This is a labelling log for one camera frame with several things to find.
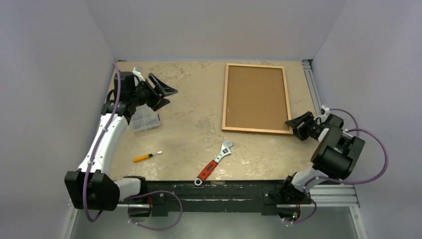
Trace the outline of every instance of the framed board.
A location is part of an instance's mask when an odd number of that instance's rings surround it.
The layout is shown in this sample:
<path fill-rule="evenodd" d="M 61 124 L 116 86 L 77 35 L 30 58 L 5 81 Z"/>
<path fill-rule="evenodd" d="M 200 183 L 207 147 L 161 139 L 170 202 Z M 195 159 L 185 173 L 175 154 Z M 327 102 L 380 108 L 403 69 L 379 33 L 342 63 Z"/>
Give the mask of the framed board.
<path fill-rule="evenodd" d="M 291 119 L 284 67 L 226 65 L 223 131 L 291 135 Z"/>

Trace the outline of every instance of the adjustable wrench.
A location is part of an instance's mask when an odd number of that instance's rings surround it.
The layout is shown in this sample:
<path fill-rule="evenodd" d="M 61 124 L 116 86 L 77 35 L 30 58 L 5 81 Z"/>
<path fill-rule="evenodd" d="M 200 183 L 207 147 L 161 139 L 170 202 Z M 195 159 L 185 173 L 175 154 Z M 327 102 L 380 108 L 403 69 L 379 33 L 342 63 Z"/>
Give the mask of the adjustable wrench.
<path fill-rule="evenodd" d="M 208 176 L 211 174 L 211 172 L 215 169 L 218 162 L 224 157 L 229 154 L 231 154 L 230 147 L 233 146 L 233 141 L 226 140 L 221 145 L 220 153 L 207 165 L 205 168 L 201 171 L 201 173 L 198 175 L 198 177 L 195 179 L 194 183 L 196 186 L 200 186 L 202 182 L 204 182 Z"/>

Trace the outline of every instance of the plastic container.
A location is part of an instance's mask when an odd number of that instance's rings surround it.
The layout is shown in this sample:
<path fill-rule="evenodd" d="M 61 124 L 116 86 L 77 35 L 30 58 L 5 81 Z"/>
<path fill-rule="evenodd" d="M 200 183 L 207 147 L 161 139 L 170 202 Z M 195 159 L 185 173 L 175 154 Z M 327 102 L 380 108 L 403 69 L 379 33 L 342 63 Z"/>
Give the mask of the plastic container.
<path fill-rule="evenodd" d="M 160 125 L 160 118 L 147 105 L 136 107 L 136 112 L 130 119 L 130 128 L 133 132 L 155 128 Z"/>

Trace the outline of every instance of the orange handle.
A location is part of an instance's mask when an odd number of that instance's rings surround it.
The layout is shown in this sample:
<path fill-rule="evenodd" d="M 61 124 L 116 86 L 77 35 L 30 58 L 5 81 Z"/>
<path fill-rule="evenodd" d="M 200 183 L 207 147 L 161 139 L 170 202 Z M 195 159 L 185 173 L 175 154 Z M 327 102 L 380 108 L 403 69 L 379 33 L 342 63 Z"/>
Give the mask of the orange handle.
<path fill-rule="evenodd" d="M 134 162 L 134 163 L 136 163 L 136 162 L 139 162 L 139 161 L 142 161 L 142 160 L 148 159 L 148 158 L 150 158 L 150 157 L 152 157 L 152 153 L 147 154 L 147 155 L 144 155 L 144 156 L 141 156 L 141 157 L 138 157 L 138 158 L 135 158 L 135 159 L 133 160 L 133 162 Z"/>
<path fill-rule="evenodd" d="M 198 178 L 202 181 L 205 181 L 208 176 L 211 174 L 211 172 L 215 169 L 218 163 L 216 163 L 214 160 L 212 160 L 205 168 L 200 172 L 198 175 Z"/>

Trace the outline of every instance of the red wrench handle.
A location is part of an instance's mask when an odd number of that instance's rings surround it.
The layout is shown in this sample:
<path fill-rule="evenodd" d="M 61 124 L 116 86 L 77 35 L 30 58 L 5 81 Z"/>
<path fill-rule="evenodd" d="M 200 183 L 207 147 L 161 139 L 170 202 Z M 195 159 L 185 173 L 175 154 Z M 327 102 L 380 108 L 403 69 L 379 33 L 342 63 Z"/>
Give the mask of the red wrench handle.
<path fill-rule="evenodd" d="M 199 173 L 198 177 L 195 180 L 195 185 L 201 185 L 202 182 L 204 182 L 211 174 L 211 172 L 215 169 L 217 164 L 217 162 L 211 160 L 211 162 L 207 166 L 205 166 L 205 168 Z"/>

